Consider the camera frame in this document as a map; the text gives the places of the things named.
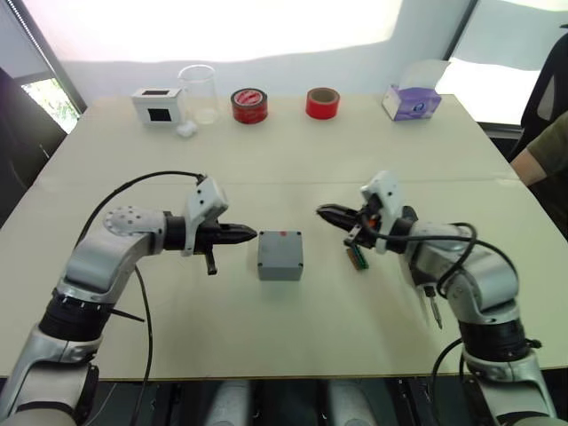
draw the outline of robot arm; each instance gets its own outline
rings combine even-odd
[[[441,295],[458,320],[463,357],[493,423],[555,418],[536,355],[525,339],[515,299],[517,274],[507,259],[476,245],[447,276],[468,247],[468,231],[403,214],[398,182],[389,172],[377,174],[361,192],[366,203],[360,210],[328,204],[319,207],[319,215],[349,233],[346,245],[399,253],[426,282],[444,280]],[[429,240],[440,235],[461,241]]]
[[[215,244],[256,237],[245,225],[219,224],[227,208],[225,194],[207,177],[189,195],[181,217],[132,206],[110,211],[105,229],[75,248],[44,316],[31,330],[0,395],[0,422],[9,417],[10,424],[42,425],[86,419],[99,376],[91,360],[110,315],[131,317],[114,306],[136,262],[180,250],[184,256],[203,254],[208,274],[217,273]]]

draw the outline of tabletop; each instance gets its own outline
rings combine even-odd
[[[521,278],[527,336],[544,343],[540,365],[568,365],[568,341],[555,327],[568,321],[568,246],[454,97],[444,97],[431,120],[397,123],[372,97],[343,97],[340,114],[329,122],[304,117],[301,99],[270,102],[265,122],[241,125],[226,106],[216,124],[190,139],[143,127],[128,99],[102,99],[87,111],[0,230],[0,271],[9,286],[9,296],[0,298],[0,375],[10,373],[41,318],[96,204],[122,182],[165,169],[217,179],[230,202],[222,221],[302,231],[304,274],[298,282],[260,281],[257,240],[216,248],[213,277],[202,256],[168,252],[142,259],[155,380],[428,374],[459,335],[449,306],[438,301],[439,330],[398,256],[366,250],[370,268],[356,272],[344,253],[344,232],[315,214],[322,203],[359,206],[359,187],[383,168],[398,175],[420,218],[471,222],[481,239],[510,255]],[[158,177],[108,208],[180,213],[193,185],[184,177]],[[135,280],[117,309],[144,316]],[[447,358],[442,373],[457,372],[458,355]],[[140,379],[146,326],[111,318],[97,363],[103,378]]]
[[[100,99],[41,178],[118,185],[172,169],[206,171],[232,184],[360,183],[378,170],[395,170],[404,182],[517,178],[452,95],[431,119],[410,122],[393,122],[372,96],[343,96],[328,121],[307,116],[303,98],[268,102],[268,117],[254,125],[236,122],[221,102],[219,119],[184,139],[172,128],[143,125],[129,98]]]

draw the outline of screwdriver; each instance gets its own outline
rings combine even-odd
[[[434,320],[438,323],[440,330],[442,329],[442,317],[440,315],[440,310],[438,309],[438,304],[436,303],[436,289],[433,286],[424,286],[424,294],[430,299],[430,308],[432,309],[432,315]]]

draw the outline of white cable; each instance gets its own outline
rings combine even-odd
[[[102,411],[105,409],[105,406],[107,406],[107,402],[110,399],[110,397],[113,395],[114,389],[116,389],[116,385],[118,383],[115,383],[113,385],[113,387],[110,389],[110,391],[108,392],[108,394],[106,395],[105,400],[103,401],[103,403],[101,404],[99,410],[97,411],[97,413],[95,415],[93,415],[88,422],[86,422],[83,426],[91,426],[91,423],[93,423],[95,420],[97,420],[97,417],[99,417],[99,415],[102,413]]]

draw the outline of sleeve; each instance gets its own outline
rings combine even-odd
[[[568,112],[560,115],[526,149],[547,176],[568,169]]]

